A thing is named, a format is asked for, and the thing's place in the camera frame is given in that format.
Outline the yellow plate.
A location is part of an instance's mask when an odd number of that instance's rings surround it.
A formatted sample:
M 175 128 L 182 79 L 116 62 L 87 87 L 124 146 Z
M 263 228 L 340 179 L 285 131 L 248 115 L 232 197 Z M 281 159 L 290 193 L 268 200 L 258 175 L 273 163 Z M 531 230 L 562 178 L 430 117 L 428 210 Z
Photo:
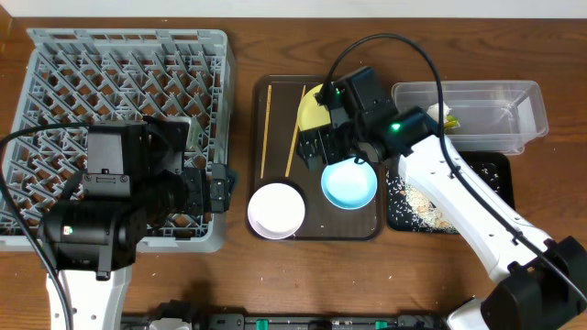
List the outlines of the yellow plate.
M 329 112 L 316 100 L 316 94 L 320 92 L 321 88 L 322 85 L 319 84 L 307 92 L 298 106 L 297 123 L 301 131 L 331 124 Z

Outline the white paper napkin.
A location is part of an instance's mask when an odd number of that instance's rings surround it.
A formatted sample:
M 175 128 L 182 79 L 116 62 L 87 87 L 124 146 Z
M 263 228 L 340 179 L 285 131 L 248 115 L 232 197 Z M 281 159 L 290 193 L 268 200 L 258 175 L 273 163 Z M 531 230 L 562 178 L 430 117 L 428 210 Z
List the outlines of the white paper napkin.
M 449 122 L 449 114 L 451 108 L 443 103 L 443 104 L 432 104 L 426 110 L 426 113 L 434 119 L 436 122 L 442 122 L 443 124 L 447 124 Z

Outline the light blue bowl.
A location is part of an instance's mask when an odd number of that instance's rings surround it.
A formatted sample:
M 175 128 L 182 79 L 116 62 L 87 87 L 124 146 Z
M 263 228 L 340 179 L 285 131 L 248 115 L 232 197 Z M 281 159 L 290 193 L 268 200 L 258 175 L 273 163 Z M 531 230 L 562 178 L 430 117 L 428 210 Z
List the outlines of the light blue bowl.
M 321 176 L 322 192 L 328 201 L 343 210 L 358 210 L 375 197 L 378 179 L 374 168 L 354 158 L 327 165 Z

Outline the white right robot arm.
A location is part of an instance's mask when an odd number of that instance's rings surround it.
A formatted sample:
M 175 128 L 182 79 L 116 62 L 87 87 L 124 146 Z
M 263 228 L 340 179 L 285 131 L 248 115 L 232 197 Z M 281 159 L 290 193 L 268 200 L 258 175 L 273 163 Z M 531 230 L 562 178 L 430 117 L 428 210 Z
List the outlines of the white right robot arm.
M 372 68 L 310 90 L 297 123 L 309 169 L 344 160 L 393 166 L 471 246 L 494 289 L 453 311 L 448 328 L 557 329 L 585 312 L 585 248 L 527 222 L 454 149 L 440 115 L 398 109 Z

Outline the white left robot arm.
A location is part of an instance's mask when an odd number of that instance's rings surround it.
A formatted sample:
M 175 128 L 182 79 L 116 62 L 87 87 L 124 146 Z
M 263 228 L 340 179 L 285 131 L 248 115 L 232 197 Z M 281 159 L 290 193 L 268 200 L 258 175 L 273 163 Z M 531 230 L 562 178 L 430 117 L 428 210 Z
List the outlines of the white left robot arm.
M 57 271 L 47 288 L 53 329 L 118 329 L 136 261 L 149 228 L 169 215 L 223 214 L 237 175 L 227 165 L 187 168 L 195 122 L 187 117 L 96 122 L 87 166 L 66 183 L 39 222 Z

